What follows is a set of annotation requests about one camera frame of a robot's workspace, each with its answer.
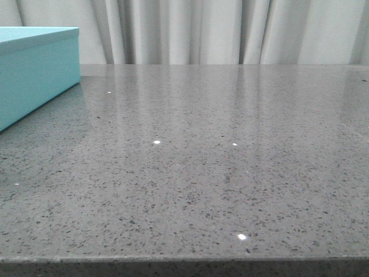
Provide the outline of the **light blue plastic box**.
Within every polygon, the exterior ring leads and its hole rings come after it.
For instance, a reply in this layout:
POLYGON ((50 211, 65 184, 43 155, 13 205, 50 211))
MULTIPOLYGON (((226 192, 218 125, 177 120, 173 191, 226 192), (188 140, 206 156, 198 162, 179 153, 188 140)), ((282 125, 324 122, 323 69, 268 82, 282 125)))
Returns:
POLYGON ((1 129, 80 82, 77 27, 1 27, 1 129))

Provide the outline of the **grey pleated curtain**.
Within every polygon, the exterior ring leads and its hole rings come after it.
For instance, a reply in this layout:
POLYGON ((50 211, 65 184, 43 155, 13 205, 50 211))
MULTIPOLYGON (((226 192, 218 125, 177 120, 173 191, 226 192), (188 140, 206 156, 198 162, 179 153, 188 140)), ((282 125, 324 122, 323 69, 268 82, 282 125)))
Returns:
POLYGON ((82 64, 368 64, 367 1, 2 1, 1 25, 78 27, 82 64))

